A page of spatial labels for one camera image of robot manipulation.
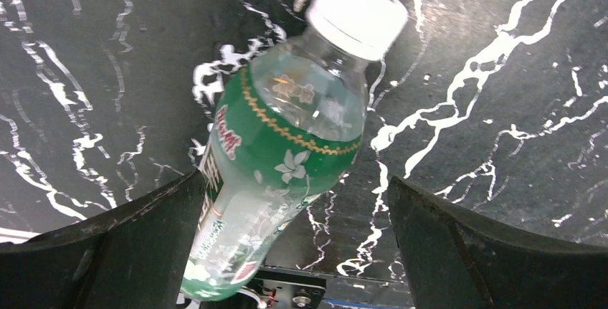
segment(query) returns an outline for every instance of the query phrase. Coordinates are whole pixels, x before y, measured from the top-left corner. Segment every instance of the green bottle label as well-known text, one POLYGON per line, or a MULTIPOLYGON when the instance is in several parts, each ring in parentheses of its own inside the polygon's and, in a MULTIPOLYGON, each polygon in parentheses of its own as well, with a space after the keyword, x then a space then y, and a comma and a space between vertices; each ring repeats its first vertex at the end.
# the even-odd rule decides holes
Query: green bottle label
POLYGON ((203 209, 197 229, 198 234, 190 251, 190 257, 205 260, 217 241, 219 233, 222 232, 226 225, 222 221, 222 214, 213 206, 213 203, 222 190, 224 179, 219 173, 213 150, 210 146, 207 146, 205 150, 200 170, 205 176, 207 183, 205 186, 203 209))

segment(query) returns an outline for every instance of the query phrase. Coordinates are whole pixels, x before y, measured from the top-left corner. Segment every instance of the bottle cap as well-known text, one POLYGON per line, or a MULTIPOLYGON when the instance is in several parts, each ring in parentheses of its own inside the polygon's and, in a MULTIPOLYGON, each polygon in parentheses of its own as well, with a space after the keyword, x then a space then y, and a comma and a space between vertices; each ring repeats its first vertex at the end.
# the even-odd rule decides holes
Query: bottle cap
POLYGON ((380 60, 407 22, 399 0, 312 0, 308 23, 329 42, 365 60, 380 60))

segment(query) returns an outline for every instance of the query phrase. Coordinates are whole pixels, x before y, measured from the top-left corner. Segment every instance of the bottle neck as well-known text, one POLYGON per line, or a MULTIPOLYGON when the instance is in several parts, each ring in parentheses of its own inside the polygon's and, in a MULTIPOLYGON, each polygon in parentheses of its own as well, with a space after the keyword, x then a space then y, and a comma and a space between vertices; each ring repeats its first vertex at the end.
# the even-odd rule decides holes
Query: bottle neck
POLYGON ((329 72, 350 70, 362 73, 369 65, 368 60, 353 56, 352 54, 337 48, 314 27, 308 27, 304 31, 301 47, 304 52, 314 54, 315 57, 323 63, 323 67, 329 72))

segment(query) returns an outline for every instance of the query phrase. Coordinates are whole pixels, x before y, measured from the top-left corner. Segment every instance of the clear plastic bottle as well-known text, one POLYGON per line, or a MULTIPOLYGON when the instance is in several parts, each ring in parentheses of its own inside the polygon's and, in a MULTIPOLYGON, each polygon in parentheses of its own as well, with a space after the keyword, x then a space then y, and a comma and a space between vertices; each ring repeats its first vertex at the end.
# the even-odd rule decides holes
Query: clear plastic bottle
POLYGON ((407 20, 398 0, 313 0, 309 28, 226 86, 200 169, 206 204, 181 290, 235 294, 272 242, 351 167, 364 129, 364 70, 407 20))

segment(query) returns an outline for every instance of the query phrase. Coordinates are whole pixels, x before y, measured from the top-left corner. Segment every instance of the water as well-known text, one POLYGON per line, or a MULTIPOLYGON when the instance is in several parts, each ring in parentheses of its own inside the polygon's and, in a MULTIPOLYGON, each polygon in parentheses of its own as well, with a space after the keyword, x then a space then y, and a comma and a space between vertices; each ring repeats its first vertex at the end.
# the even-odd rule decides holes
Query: water
MULTIPOLYGON (((365 102, 341 78, 289 48, 280 45, 252 61, 255 107, 267 120, 290 125, 292 138, 315 136, 315 145, 338 150, 354 145, 363 130, 365 102)), ((216 117, 203 161, 213 160, 203 172, 211 178, 219 172, 221 189, 204 209, 186 267, 182 291, 192 298, 221 300, 235 294, 296 214, 337 183, 356 152, 327 156, 272 131, 252 115, 254 106, 243 94, 249 93, 245 80, 238 72, 227 85, 218 104, 221 121, 216 117)))

